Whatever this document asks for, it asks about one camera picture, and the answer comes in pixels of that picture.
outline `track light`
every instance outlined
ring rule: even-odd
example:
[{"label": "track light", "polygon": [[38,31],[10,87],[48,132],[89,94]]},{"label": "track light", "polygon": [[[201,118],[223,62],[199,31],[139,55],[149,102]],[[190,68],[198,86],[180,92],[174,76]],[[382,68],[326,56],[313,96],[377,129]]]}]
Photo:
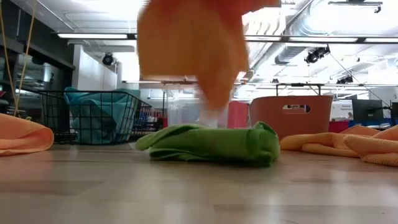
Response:
[{"label": "track light", "polygon": [[105,53],[104,58],[102,59],[102,63],[106,66],[111,66],[115,62],[112,53]]},{"label": "track light", "polygon": [[304,61],[307,64],[315,63],[319,61],[321,58],[324,56],[330,54],[330,49],[329,46],[326,47],[318,47],[313,51],[309,51],[307,57],[304,59]]},{"label": "track light", "polygon": [[352,75],[349,75],[347,77],[344,78],[339,78],[336,82],[336,84],[348,84],[348,83],[353,83],[354,79]]}]

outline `teal fabric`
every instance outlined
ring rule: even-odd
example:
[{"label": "teal fabric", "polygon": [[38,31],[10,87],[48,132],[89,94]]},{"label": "teal fabric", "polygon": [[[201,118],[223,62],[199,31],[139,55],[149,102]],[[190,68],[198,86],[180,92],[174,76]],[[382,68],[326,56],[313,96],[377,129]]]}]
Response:
[{"label": "teal fabric", "polygon": [[129,139],[138,100],[125,93],[139,98],[139,90],[114,90],[124,93],[71,91],[77,90],[65,89],[65,101],[70,105],[71,127],[78,131],[78,143],[109,144]]},{"label": "teal fabric", "polygon": [[138,150],[149,149],[153,160],[207,161],[268,167],[280,154],[278,135],[268,125],[252,129],[210,129],[176,125],[144,136]]}]

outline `wire basket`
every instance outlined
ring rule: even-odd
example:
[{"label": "wire basket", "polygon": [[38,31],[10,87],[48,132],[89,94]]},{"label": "wire basket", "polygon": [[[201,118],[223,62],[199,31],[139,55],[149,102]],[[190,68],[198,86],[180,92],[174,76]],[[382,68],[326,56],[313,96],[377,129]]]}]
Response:
[{"label": "wire basket", "polygon": [[151,105],[124,91],[40,91],[42,124],[55,144],[121,144],[157,131]]}]

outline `white wall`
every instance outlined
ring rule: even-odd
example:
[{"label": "white wall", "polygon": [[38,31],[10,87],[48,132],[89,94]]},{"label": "white wall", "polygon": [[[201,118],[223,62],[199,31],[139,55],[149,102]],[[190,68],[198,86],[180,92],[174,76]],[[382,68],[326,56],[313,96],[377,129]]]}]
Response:
[{"label": "white wall", "polygon": [[140,70],[138,56],[135,52],[115,53],[118,60],[118,88],[138,90],[138,83],[122,83],[122,81],[139,81]]},{"label": "white wall", "polygon": [[118,75],[106,68],[101,62],[89,56],[82,45],[75,46],[72,87],[78,90],[114,90],[117,88]]}]

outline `folded orange towel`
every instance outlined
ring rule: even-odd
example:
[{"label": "folded orange towel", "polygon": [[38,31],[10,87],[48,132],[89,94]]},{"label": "folded orange towel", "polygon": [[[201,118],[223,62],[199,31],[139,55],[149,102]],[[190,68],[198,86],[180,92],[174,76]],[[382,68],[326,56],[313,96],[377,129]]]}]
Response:
[{"label": "folded orange towel", "polygon": [[53,142],[51,129],[0,113],[0,156],[44,151]]},{"label": "folded orange towel", "polygon": [[152,0],[137,24],[145,79],[196,76],[208,109],[222,110],[236,76],[249,69],[241,16],[279,0]]},{"label": "folded orange towel", "polygon": [[344,143],[358,153],[364,162],[398,167],[398,126],[377,133],[371,138],[347,136]]},{"label": "folded orange towel", "polygon": [[360,157],[364,162],[398,167],[398,126],[378,131],[354,126],[339,134],[299,134],[280,141],[281,150]]}]

